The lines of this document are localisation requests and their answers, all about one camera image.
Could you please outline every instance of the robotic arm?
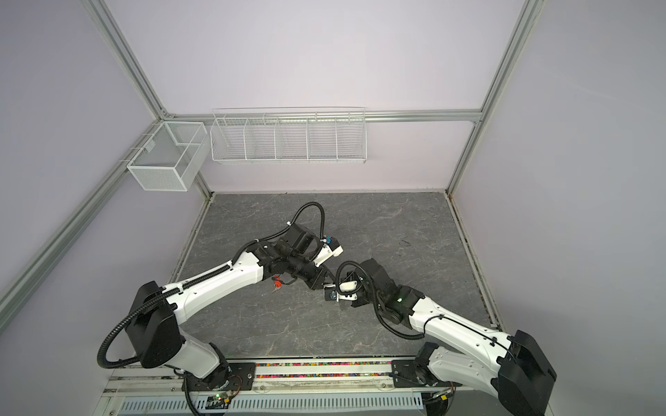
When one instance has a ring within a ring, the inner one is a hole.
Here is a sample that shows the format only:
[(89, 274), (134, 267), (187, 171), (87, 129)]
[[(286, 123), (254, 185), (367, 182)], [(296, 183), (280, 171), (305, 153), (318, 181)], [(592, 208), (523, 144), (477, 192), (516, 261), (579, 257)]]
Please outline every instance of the robotic arm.
[[(321, 211), (319, 238), (296, 223), (308, 206), (317, 206)], [(316, 250), (306, 253), (315, 241)], [(97, 362), (104, 368), (138, 361), (145, 368), (167, 365), (184, 370), (209, 389), (224, 388), (231, 377), (239, 375), (233, 374), (232, 367), (215, 345), (197, 340), (180, 325), (235, 290), (289, 273), (304, 280), (311, 290), (322, 289), (326, 280), (332, 280), (334, 298), (352, 300), (353, 307), (372, 304), (380, 323), (397, 336), (422, 339), (427, 333), (458, 351), (426, 343), (417, 358), (404, 364), (406, 369), (396, 368), (396, 386), (400, 381), (412, 383), (405, 387), (453, 381), (497, 397), (514, 415), (543, 415), (556, 374), (532, 337), (521, 331), (511, 336), (456, 315), (418, 290), (396, 285), (374, 259), (361, 264), (343, 262), (333, 274), (323, 263), (340, 253), (342, 247), (337, 240), (324, 237), (323, 207), (309, 202), (297, 211), (285, 229), (243, 245), (229, 262), (163, 287), (155, 282), (141, 286), (132, 312), (100, 346)], [(346, 281), (340, 283), (340, 273), (345, 266), (355, 268), (347, 273)], [(418, 333), (401, 333), (386, 321), (402, 324)], [(107, 350), (123, 329), (137, 355), (108, 361)]]

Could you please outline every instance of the wire basket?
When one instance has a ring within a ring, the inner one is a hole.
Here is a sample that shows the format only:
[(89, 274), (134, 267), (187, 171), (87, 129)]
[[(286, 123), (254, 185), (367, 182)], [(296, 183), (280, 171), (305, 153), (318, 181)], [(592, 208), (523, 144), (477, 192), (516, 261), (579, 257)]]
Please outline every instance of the wire basket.
[(219, 163), (365, 162), (363, 112), (224, 114), (210, 128)]
[(145, 190), (187, 191), (210, 147), (202, 122), (164, 121), (127, 168)]

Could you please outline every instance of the white mesh basket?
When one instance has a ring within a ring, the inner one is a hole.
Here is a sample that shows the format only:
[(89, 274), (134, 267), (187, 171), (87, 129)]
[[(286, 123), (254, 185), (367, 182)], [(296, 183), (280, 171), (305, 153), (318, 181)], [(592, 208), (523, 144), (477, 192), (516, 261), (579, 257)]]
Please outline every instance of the white mesh basket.
[(210, 150), (202, 122), (164, 121), (127, 164), (145, 190), (187, 191)]
[(366, 121), (362, 113), (321, 116), (215, 118), (210, 128), (212, 158), (219, 163), (365, 162)]

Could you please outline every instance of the gray marble surface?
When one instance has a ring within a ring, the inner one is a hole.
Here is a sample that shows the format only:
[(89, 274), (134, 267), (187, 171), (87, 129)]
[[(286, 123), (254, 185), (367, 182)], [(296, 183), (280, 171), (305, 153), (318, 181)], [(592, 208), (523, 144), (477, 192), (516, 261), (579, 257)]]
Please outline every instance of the gray marble surface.
[[(489, 325), (456, 225), (439, 193), (219, 194), (181, 277), (228, 261), (243, 243), (283, 228), (311, 200), (326, 210), (326, 235), (336, 237), (344, 248), (342, 255), (326, 262), (333, 272), (344, 260), (375, 258), (397, 284), (412, 286), (445, 308)], [(298, 222), (317, 232), (319, 211), (305, 209)], [(325, 302), (323, 291), (311, 291), (301, 281), (279, 290), (270, 280), (246, 286), (182, 327), (231, 358), (415, 355), (424, 342), (386, 331), (371, 305), (351, 308), (346, 302)]]

